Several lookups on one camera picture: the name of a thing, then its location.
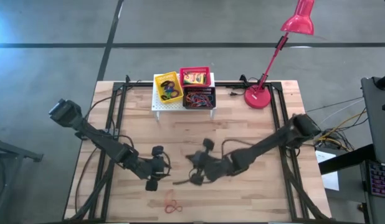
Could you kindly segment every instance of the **plastic basket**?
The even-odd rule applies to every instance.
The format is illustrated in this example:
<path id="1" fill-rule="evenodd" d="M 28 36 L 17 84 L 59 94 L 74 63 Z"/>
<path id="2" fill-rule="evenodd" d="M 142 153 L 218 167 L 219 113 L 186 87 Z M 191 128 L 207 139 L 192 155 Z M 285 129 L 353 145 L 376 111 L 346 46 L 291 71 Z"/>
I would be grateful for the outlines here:
<path id="1" fill-rule="evenodd" d="M 184 75 L 187 72 L 203 72 L 206 76 L 206 83 L 205 84 L 184 84 Z M 181 87 L 186 86 L 198 86 L 198 87 L 204 87 L 204 86 L 210 86 L 211 85 L 211 73 L 209 71 L 209 67 L 190 67 L 190 68 L 180 68 L 180 85 Z"/>
<path id="2" fill-rule="evenodd" d="M 187 102 L 188 94 L 206 95 L 211 99 L 212 106 L 191 106 L 190 102 Z M 183 107 L 192 110 L 211 110 L 216 107 L 216 88 L 214 87 L 185 87 L 183 97 Z"/>
<path id="3" fill-rule="evenodd" d="M 163 87 L 161 87 L 161 84 L 165 81 L 172 81 L 174 82 L 174 89 L 179 91 L 179 96 L 175 98 L 171 98 L 169 100 L 163 100 L 161 98 L 162 95 L 165 95 L 165 90 Z M 158 97 L 161 100 L 162 103 L 172 103 L 178 100 L 181 100 L 183 98 L 183 90 L 180 86 L 178 76 L 176 72 L 169 72 L 163 75 L 155 76 L 155 85 L 156 85 L 156 91 L 158 92 Z"/>

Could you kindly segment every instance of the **concrete floor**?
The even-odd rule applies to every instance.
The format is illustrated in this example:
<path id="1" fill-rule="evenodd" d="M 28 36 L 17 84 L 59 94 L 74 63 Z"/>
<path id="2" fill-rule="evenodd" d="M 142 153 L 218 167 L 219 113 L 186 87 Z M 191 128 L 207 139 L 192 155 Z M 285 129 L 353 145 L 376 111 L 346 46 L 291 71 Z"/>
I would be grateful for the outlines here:
<path id="1" fill-rule="evenodd" d="M 106 43 L 118 0 L 0 0 L 0 43 Z M 114 43 L 277 42 L 280 26 L 295 8 L 285 0 L 125 0 Z M 382 0 L 318 0 L 313 37 L 292 34 L 289 42 L 385 42 Z M 104 80 L 151 80 L 152 74 L 208 65 L 216 80 L 240 74 L 259 77 L 274 48 L 112 49 Z M 26 161 L 11 195 L 4 223 L 43 223 L 62 218 L 80 141 L 49 119 L 59 98 L 86 111 L 92 100 L 104 48 L 1 48 L 0 139 L 44 153 Z M 385 48 L 284 48 L 269 80 L 299 81 L 307 110 L 361 96 L 360 78 L 385 75 Z M 310 113 L 320 122 L 344 107 Z M 322 128 L 361 112 L 358 103 Z M 371 142 L 368 124 L 346 132 L 355 147 Z M 352 202 L 330 198 L 333 216 L 357 221 Z"/>

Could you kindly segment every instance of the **red desk lamp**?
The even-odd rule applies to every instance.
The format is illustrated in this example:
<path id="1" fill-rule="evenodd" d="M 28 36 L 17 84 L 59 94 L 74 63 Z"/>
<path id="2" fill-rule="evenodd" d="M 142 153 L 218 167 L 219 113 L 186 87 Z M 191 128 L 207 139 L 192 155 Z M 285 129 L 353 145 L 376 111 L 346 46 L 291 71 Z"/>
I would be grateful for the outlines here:
<path id="1" fill-rule="evenodd" d="M 314 34 L 314 26 L 310 19 L 311 9 L 313 8 L 314 3 L 315 0 L 298 0 L 295 13 L 281 27 L 281 31 L 285 31 L 286 33 L 279 40 L 274 55 L 267 66 L 266 72 L 262 75 L 258 85 L 249 87 L 245 92 L 245 102 L 250 107 L 260 109 L 266 107 L 270 103 L 270 92 L 263 86 L 263 84 L 267 79 L 267 74 L 274 62 L 274 59 L 288 40 L 288 33 L 296 32 L 299 34 Z"/>

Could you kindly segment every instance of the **wooden table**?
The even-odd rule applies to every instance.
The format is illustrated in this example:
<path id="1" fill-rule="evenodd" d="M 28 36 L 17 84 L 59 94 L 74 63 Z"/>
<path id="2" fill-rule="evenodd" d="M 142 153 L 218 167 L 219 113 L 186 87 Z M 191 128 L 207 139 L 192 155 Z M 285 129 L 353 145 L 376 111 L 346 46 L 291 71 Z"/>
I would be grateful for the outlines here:
<path id="1" fill-rule="evenodd" d="M 98 82 L 93 103 L 111 95 L 113 82 Z M 297 81 L 282 81 L 288 115 L 304 113 Z M 151 112 L 152 89 L 133 88 L 128 91 L 120 134 L 129 135 L 142 157 L 151 157 L 153 146 L 162 145 L 171 158 L 171 176 L 159 182 L 158 191 L 145 191 L 145 180 L 139 180 L 129 170 L 116 166 L 108 207 L 108 222 L 267 222 L 289 221 L 290 215 L 283 182 L 279 151 L 271 150 L 258 157 L 250 169 L 235 177 L 222 177 L 201 187 L 193 184 L 172 185 L 184 180 L 192 169 L 185 155 L 202 150 L 202 140 L 212 139 L 216 145 L 213 156 L 220 157 L 221 142 L 238 138 L 256 143 L 274 133 L 272 109 L 255 110 L 246 105 L 242 96 L 229 96 L 230 89 L 217 87 L 217 114 L 210 120 L 207 111 L 171 112 L 161 115 L 156 122 Z M 280 105 L 277 99 L 278 112 Z M 103 129 L 107 118 L 109 100 L 92 110 L 89 122 Z M 239 143 L 225 145 L 229 152 Z M 69 195 L 65 218 L 75 213 L 75 186 L 83 166 L 94 150 L 85 141 L 80 150 L 76 173 Z M 92 191 L 97 171 L 99 150 L 88 165 L 80 186 L 78 207 Z M 320 170 L 312 147 L 303 146 L 298 157 L 303 186 L 318 208 L 331 216 Z M 183 206 L 182 212 L 164 212 L 165 195 L 174 190 L 174 199 Z M 297 194 L 295 204 L 299 210 Z M 97 215 L 101 211 L 98 202 Z"/>

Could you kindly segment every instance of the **keyboard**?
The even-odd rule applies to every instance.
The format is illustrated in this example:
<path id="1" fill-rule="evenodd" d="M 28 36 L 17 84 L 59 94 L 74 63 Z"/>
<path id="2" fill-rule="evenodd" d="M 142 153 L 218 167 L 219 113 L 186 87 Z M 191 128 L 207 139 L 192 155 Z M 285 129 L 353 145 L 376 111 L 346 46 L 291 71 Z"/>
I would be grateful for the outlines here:
<path id="1" fill-rule="evenodd" d="M 385 197 L 385 166 L 370 163 L 368 168 L 371 194 Z"/>

